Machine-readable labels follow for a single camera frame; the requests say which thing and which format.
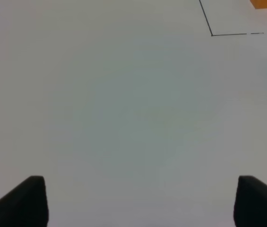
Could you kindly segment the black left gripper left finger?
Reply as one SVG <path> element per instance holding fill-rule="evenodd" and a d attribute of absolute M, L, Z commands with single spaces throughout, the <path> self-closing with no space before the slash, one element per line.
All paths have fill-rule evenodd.
<path fill-rule="evenodd" d="M 46 227 L 49 208 L 45 179 L 33 175 L 0 198 L 0 227 Z"/>

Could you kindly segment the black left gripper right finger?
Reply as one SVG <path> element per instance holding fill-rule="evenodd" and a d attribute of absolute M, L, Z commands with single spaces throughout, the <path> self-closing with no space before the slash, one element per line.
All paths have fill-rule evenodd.
<path fill-rule="evenodd" d="M 237 227 L 267 227 L 267 184 L 251 175 L 241 175 L 233 210 Z"/>

